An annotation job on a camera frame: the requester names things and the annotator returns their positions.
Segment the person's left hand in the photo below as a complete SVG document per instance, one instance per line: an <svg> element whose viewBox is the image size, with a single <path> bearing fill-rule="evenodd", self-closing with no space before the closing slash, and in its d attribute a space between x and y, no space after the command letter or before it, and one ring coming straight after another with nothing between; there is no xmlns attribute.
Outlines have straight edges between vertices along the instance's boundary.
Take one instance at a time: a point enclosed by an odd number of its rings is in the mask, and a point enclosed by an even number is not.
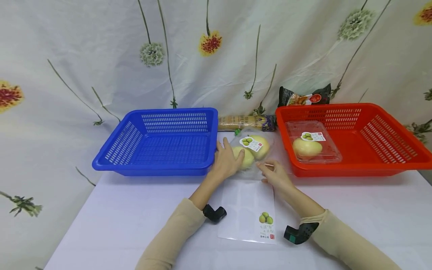
<svg viewBox="0 0 432 270"><path fill-rule="evenodd" d="M215 162L213 163L210 173L212 173L213 176L220 178L221 181L224 181L226 178L234 175L241 168L241 164L245 158L245 150L242 149L238 157L234 157L231 145L226 137L223 138L223 147L219 141L217 141L216 147L217 152L215 153Z"/></svg>

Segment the basket rim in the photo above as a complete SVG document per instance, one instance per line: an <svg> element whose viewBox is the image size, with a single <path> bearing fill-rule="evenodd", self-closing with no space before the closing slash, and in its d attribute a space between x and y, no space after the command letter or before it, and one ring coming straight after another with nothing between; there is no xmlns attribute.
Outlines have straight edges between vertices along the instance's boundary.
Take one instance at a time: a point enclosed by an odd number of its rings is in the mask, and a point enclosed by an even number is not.
<svg viewBox="0 0 432 270"><path fill-rule="evenodd" d="M292 149L289 141L288 131L285 127L285 122L282 120L282 111L286 110L306 110L305 106L282 106L276 109L276 121L279 126L279 131L281 137L283 138L284 148L288 153L289 161L292 166L297 167L301 170L324 170L331 171L335 169L342 170L395 170L395 171L407 171L407 170L426 170L432 169L432 153L421 143L412 133L410 133L399 121L397 121L392 115L387 113L381 106L373 103L341 103L341 104L324 104L324 105L311 105L313 109L332 109L331 107L337 107L335 109L352 109L353 106L359 107L374 107L383 113L386 118L392 122L394 128L402 132L406 137L410 138L410 141L415 146L415 150L421 152L423 155L427 156L427 160L424 162L407 162L407 163L353 163L353 164L343 164L340 163L326 163L326 164L304 164L301 163Z"/></svg>
<svg viewBox="0 0 432 270"><path fill-rule="evenodd" d="M212 132L210 132L210 145L207 159L201 163L194 164L158 164L155 168L154 164L125 164L125 165L114 165L114 164L100 164L99 160L104 158L104 153L107 148L110 147L112 140L116 138L129 121L129 117L133 114L151 114L151 113L184 113L184 112L197 112L197 111L212 111ZM214 162L214 152L216 151L217 141L217 126L218 126L218 111L215 108L176 108L176 109L148 109L148 110L133 110L128 112L117 127L113 130L111 135L105 141L100 148L98 154L93 159L92 167L96 171L161 171L161 170L201 170L210 167Z"/></svg>

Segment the table surface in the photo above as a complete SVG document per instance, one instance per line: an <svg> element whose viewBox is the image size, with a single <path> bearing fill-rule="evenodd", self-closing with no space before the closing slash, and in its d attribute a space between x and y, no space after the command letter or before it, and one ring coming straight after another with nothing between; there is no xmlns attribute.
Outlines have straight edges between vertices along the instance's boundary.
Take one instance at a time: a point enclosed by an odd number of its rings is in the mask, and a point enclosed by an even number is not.
<svg viewBox="0 0 432 270"><path fill-rule="evenodd" d="M220 133L230 140L232 133ZM273 158L288 164L275 140ZM124 177L106 172L80 210L45 270L133 270L177 204L202 177ZM432 269L432 187L417 171L387 178L296 178L297 187L330 209L402 269ZM210 200L220 205L222 188ZM174 269L347 269L313 241L293 245L286 225L299 218L277 196L276 245L217 237L205 222L185 244Z"/></svg>

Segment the beige sleeve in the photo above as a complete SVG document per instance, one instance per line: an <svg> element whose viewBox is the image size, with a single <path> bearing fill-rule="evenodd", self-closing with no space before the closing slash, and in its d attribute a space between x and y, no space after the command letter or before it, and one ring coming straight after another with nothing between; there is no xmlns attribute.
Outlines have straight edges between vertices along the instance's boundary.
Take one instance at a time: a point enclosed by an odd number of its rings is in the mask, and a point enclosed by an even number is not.
<svg viewBox="0 0 432 270"><path fill-rule="evenodd" d="M169 270L186 240L204 223L204 214L183 199L165 226L147 246L135 270Z"/></svg>
<svg viewBox="0 0 432 270"><path fill-rule="evenodd" d="M329 210L301 223L319 222L312 239L352 270L401 270L386 254L340 221Z"/></svg>

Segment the fruit label sticker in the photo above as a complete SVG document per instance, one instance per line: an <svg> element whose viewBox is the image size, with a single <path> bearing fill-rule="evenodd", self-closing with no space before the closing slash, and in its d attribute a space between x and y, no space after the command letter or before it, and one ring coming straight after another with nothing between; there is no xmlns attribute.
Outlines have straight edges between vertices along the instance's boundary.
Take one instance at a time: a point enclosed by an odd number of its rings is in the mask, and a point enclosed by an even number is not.
<svg viewBox="0 0 432 270"><path fill-rule="evenodd" d="M324 142L326 140L322 132L303 132L300 138L309 142Z"/></svg>
<svg viewBox="0 0 432 270"><path fill-rule="evenodd" d="M240 139L240 144L255 152L258 152L261 147L263 147L262 143L254 140L252 137L244 137L243 139Z"/></svg>

